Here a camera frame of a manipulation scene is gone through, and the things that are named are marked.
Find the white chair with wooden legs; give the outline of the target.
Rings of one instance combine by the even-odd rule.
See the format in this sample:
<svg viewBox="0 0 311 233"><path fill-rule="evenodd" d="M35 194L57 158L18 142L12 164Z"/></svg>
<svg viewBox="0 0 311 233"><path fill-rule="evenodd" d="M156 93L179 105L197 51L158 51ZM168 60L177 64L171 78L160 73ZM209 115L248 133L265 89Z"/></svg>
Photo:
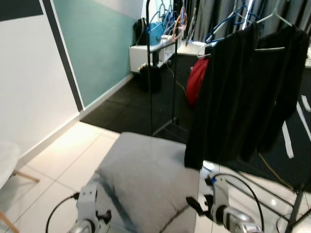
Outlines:
<svg viewBox="0 0 311 233"><path fill-rule="evenodd" d="M13 176L23 177L39 183L40 179L27 173L18 171L16 168L21 158L20 149L17 144L0 141L0 189Z"/></svg>

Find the white tape strip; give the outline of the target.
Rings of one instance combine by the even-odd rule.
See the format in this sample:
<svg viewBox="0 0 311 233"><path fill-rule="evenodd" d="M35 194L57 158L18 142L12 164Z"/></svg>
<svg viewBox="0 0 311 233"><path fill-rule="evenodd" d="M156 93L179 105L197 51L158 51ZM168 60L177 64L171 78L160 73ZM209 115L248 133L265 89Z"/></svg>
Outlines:
<svg viewBox="0 0 311 233"><path fill-rule="evenodd" d="M287 122L283 122L282 124L282 135L284 138L284 145L286 147L286 153L289 158L294 158L294 150L291 142L291 137L289 134L289 129L287 126Z"/></svg>
<svg viewBox="0 0 311 233"><path fill-rule="evenodd" d="M307 96L300 95L300 101L297 103L297 113L308 135L308 138L311 139L311 131L305 118L305 113L304 113L305 111L310 112L311 108L310 108Z"/></svg>

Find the black floor mat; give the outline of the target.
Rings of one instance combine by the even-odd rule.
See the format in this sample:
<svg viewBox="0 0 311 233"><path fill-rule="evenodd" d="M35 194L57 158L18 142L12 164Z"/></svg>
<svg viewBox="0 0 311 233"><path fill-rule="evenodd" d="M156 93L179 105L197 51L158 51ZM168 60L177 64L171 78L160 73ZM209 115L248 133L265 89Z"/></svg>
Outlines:
<svg viewBox="0 0 311 233"><path fill-rule="evenodd" d="M188 131L195 113L189 107L180 85L187 82L191 67L196 63L196 60L196 56L193 55L179 55L177 57L178 84L173 84L171 67L164 66L160 69L162 77L161 91L153 96L154 129L159 128L170 119L172 95L173 91L176 91L176 116L179 125L187 129L187 132L183 133L173 129L173 135L169 131L162 131L158 134L158 137L180 143L186 143L187 141ZM149 95L140 89L136 79L132 79L84 117L83 122L116 133L129 132L149 135L149 113ZM304 113L310 127L311 115L306 111ZM294 112L287 120L287 127L293 145L294 158L288 157L284 138L279 136L269 153L261 157L255 156L247 163L259 167L260 170L267 174L275 171L279 179L283 179L293 188L303 186L306 190L309 190L311 183L311 140L309 140L297 112ZM226 166L229 167L231 162L227 162Z"/></svg>

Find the black hanging garment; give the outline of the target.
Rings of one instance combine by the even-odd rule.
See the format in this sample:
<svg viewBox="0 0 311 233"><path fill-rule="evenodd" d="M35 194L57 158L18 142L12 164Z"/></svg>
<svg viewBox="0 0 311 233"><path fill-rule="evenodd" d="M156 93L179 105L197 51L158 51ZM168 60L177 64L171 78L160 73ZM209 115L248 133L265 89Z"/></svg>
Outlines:
<svg viewBox="0 0 311 233"><path fill-rule="evenodd" d="M211 49L186 144L186 168L200 169L205 160L220 164L238 158L230 142L240 137L233 126L258 32L258 24L251 23Z"/></svg>
<svg viewBox="0 0 311 233"><path fill-rule="evenodd" d="M297 103L305 69L309 35L295 26L260 38L243 80L240 158L250 160L275 143Z"/></svg>

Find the red cloth item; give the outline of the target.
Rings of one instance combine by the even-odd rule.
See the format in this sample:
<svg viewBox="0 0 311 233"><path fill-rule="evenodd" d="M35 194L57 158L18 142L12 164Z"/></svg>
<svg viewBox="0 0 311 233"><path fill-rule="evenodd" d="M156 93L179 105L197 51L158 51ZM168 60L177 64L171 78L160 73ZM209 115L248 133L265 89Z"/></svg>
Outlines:
<svg viewBox="0 0 311 233"><path fill-rule="evenodd" d="M187 86L185 89L185 96L190 107L194 107L196 100L199 97L199 92L204 80L205 71L209 64L209 58L200 58L192 67L188 77Z"/></svg>

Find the black round bin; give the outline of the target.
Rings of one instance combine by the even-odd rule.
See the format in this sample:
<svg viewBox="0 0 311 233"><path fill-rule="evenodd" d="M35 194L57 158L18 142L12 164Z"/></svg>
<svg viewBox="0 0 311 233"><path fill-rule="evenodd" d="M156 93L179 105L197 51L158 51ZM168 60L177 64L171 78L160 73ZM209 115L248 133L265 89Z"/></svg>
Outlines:
<svg viewBox="0 0 311 233"><path fill-rule="evenodd" d="M162 87L162 77L159 68L144 65L138 70L138 86L144 92L158 93Z"/></svg>

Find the black metal clothes rack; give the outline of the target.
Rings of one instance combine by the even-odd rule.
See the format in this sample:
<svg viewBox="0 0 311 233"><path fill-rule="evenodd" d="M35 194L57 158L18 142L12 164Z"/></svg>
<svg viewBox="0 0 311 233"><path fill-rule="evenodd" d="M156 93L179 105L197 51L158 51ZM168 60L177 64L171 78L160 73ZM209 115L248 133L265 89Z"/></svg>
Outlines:
<svg viewBox="0 0 311 233"><path fill-rule="evenodd" d="M144 79L147 82L147 93L149 94L150 135L156 136L161 131L169 131L169 133L173 135L173 129L186 133L187 129L179 125L179 118L176 116L176 91L173 91L172 95L173 99L171 103L170 119L159 128L154 129L153 86L156 84L154 78L156 75L160 74L162 66L168 64L168 62L173 62L173 64L177 63L177 56L179 54L178 49L182 40L185 38L187 25L194 26L195 16L197 16L198 9L200 9L199 5L201 0L160 0L160 6L156 10L151 7L151 1L152 0L144 0L143 13L143 20L146 24L147 30L142 35L147 38L147 61L142 67L135 70L135 73L137 74L146 71ZM282 178L278 178L275 171L271 171L270 174L267 174L260 170L259 167L253 166L244 161L231 162L229 164L229 169L232 170L235 177L241 179L241 182L252 183L274 199L280 200L291 207L291 211L284 215L283 213L280 213L280 211L272 208L269 204L262 202L258 198L255 199L255 202L260 206L260 211L267 209L274 215L277 215L278 219L274 227L275 232L293 233L295 227L302 223L303 220L310 219L311 195L305 195L303 186L293 188ZM295 195L295 200L290 202L278 193L273 192L273 190L259 184L251 179L252 175L274 181L280 186L283 186Z"/></svg>

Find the white low table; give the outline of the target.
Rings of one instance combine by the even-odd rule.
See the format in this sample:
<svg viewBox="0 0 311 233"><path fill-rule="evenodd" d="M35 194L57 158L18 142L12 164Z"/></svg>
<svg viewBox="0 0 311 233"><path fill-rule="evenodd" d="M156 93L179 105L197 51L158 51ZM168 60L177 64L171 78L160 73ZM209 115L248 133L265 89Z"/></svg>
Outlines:
<svg viewBox="0 0 311 233"><path fill-rule="evenodd" d="M215 42L205 44L202 42L181 41L174 44L171 41L166 41L155 46L133 45L129 47L130 71L138 73L148 61L160 68L174 55L195 55L200 57L205 54L205 48L210 45L215 45Z"/></svg>

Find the blue clothes hanger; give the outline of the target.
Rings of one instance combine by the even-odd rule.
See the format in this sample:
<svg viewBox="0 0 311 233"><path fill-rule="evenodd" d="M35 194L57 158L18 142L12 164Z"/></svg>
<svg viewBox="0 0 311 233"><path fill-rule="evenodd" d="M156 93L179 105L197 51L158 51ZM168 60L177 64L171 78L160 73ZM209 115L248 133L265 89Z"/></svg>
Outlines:
<svg viewBox="0 0 311 233"><path fill-rule="evenodd" d="M259 16L254 11L255 2L255 0L243 0L237 3L231 13L220 20L206 35L205 42L208 44L218 42L229 34L244 29L251 22L258 20Z"/></svg>

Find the black bag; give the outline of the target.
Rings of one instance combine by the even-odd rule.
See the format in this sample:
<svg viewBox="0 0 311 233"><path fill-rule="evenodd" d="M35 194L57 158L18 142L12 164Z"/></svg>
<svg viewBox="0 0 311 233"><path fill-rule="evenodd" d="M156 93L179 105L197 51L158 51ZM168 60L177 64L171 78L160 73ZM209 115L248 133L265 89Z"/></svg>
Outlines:
<svg viewBox="0 0 311 233"><path fill-rule="evenodd" d="M134 42L133 45L147 45L149 44L149 34L146 19L139 18L133 25Z"/></svg>

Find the pink clothes hanger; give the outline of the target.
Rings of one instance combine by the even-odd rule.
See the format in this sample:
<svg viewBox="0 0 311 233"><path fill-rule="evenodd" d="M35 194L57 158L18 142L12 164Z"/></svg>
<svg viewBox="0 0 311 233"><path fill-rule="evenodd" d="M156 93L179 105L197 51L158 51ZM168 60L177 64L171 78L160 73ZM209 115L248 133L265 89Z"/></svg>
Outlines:
<svg viewBox="0 0 311 233"><path fill-rule="evenodd" d="M187 27L187 10L185 6L182 6L178 17L173 24L173 29L171 29L171 36L173 37L174 42L178 41L178 39L185 32L186 27Z"/></svg>

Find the grey curtain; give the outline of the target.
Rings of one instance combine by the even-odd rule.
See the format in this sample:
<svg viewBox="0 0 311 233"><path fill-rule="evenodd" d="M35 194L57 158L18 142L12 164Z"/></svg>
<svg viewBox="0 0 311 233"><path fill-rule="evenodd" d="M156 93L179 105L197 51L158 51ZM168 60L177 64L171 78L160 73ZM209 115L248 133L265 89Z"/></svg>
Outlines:
<svg viewBox="0 0 311 233"><path fill-rule="evenodd" d="M187 10L187 27L184 41L205 42L206 35L216 24L231 13L243 0L174 0L176 11L182 6ZM277 12L294 27L311 33L311 0L255 0L254 11L260 18L266 17L277 7ZM287 25L277 18L259 24L261 36L275 33Z"/></svg>

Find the white clothes hanger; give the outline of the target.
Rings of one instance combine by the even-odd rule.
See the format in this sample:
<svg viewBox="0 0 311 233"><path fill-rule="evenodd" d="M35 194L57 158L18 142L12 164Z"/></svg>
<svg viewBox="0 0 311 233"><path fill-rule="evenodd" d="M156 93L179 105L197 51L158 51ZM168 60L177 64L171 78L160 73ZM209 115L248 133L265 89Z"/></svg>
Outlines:
<svg viewBox="0 0 311 233"><path fill-rule="evenodd" d="M269 14L266 17L260 18L260 20L256 21L257 24L263 23L271 18L277 18L278 20L280 20L280 22L283 22L286 25L291 26L292 24L286 20L285 18L283 18L280 14L278 14L277 12L277 7L274 7L273 11L271 12L271 14ZM277 48L264 48L264 49L255 49L255 51L257 52L272 52L272 51L282 51L284 50L285 47L277 47Z"/></svg>

